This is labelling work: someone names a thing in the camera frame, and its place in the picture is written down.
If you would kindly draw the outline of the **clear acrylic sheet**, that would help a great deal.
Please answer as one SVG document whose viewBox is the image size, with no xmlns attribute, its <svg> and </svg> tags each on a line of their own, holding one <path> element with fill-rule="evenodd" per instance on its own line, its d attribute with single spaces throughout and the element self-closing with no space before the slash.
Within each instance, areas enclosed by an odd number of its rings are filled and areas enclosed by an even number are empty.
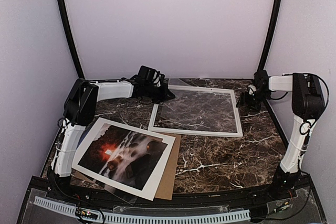
<svg viewBox="0 0 336 224">
<path fill-rule="evenodd" d="M 156 127 L 192 131 L 236 133 L 229 93 L 172 90 L 175 99 L 159 105 Z"/>
</svg>

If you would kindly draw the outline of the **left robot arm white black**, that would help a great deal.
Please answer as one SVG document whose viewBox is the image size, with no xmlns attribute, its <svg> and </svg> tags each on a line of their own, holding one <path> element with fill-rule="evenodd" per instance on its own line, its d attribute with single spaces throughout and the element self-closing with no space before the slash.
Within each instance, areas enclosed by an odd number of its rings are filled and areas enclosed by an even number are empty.
<svg viewBox="0 0 336 224">
<path fill-rule="evenodd" d="M 141 66 L 131 78 L 75 81 L 64 104 L 63 117 L 58 121 L 60 135 L 56 144 L 51 170 L 59 177 L 71 174 L 72 161 L 79 139 L 94 119 L 97 102 L 120 98 L 149 98 L 159 104 L 175 98 L 165 82 L 165 75 L 150 67 Z"/>
</svg>

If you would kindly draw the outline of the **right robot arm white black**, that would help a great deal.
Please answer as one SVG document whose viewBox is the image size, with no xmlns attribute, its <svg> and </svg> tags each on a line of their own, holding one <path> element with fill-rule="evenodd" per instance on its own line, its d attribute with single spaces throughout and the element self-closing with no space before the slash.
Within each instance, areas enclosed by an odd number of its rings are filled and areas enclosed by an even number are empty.
<svg viewBox="0 0 336 224">
<path fill-rule="evenodd" d="M 301 161 L 308 148 L 311 133 L 317 120 L 329 103 L 329 95 L 323 95 L 321 84 L 326 82 L 313 73 L 291 73 L 269 76 L 258 70 L 237 102 L 237 107 L 248 106 L 260 110 L 261 104 L 271 100 L 274 92 L 291 93 L 291 108 L 294 114 L 293 129 L 286 153 L 279 165 L 284 174 L 294 174 L 301 168 Z"/>
</svg>

